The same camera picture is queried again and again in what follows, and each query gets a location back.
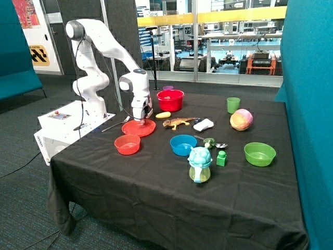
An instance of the yellow and black sign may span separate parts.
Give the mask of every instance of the yellow and black sign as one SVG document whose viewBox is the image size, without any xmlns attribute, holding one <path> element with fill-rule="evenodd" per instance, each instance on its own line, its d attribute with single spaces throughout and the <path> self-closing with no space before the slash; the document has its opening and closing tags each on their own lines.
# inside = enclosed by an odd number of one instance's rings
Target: yellow and black sign
<svg viewBox="0 0 333 250">
<path fill-rule="evenodd" d="M 47 57 L 46 49 L 43 45 L 31 45 L 30 54 L 33 66 L 49 66 L 50 61 Z"/>
</svg>

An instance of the glass window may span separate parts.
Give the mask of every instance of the glass window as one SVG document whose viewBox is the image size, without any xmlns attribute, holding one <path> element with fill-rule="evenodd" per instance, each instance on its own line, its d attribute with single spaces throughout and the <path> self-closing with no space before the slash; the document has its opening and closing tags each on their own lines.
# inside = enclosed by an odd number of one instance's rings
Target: glass window
<svg viewBox="0 0 333 250">
<path fill-rule="evenodd" d="M 136 5 L 143 64 L 152 79 L 156 72 L 157 79 L 281 85 L 287 0 L 136 0 Z M 157 28 L 146 31 L 148 26 Z"/>
</svg>

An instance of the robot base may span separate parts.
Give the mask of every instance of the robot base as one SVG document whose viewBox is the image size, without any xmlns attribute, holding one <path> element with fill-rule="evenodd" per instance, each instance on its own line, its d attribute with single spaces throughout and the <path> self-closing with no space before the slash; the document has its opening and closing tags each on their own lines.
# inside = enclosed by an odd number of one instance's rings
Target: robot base
<svg viewBox="0 0 333 250">
<path fill-rule="evenodd" d="M 45 115 L 38 120 L 42 129 L 34 134 L 38 147 L 43 155 L 46 165 L 50 159 L 60 151 L 87 135 L 115 114 L 107 113 L 106 117 L 89 117 L 85 112 L 86 103 L 83 102 L 83 121 L 80 131 L 76 129 L 81 124 L 82 104 L 74 101 Z"/>
</svg>

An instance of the teal panel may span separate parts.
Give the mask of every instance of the teal panel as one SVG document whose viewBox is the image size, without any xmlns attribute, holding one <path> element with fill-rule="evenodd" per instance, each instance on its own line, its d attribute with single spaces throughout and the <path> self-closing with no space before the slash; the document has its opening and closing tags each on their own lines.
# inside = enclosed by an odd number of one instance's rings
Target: teal panel
<svg viewBox="0 0 333 250">
<path fill-rule="evenodd" d="M 310 249 L 333 246 L 333 5 L 288 2 L 283 31 L 285 101 Z"/>
<path fill-rule="evenodd" d="M 32 68 L 29 46 L 20 24 L 0 25 L 0 76 Z"/>
<path fill-rule="evenodd" d="M 0 100 L 43 86 L 37 77 L 29 46 L 11 0 L 0 6 Z"/>
<path fill-rule="evenodd" d="M 30 91 L 43 86 L 33 69 L 0 77 L 0 100 Z"/>
</svg>

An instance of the green cup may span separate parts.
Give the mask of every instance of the green cup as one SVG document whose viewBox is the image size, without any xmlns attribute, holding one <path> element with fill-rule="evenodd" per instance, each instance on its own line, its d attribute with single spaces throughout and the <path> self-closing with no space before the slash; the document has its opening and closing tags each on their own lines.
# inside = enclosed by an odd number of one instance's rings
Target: green cup
<svg viewBox="0 0 333 250">
<path fill-rule="evenodd" d="M 237 97 L 229 97 L 227 99 L 227 108 L 228 108 L 228 113 L 233 114 L 238 110 L 240 104 L 240 99 Z"/>
</svg>

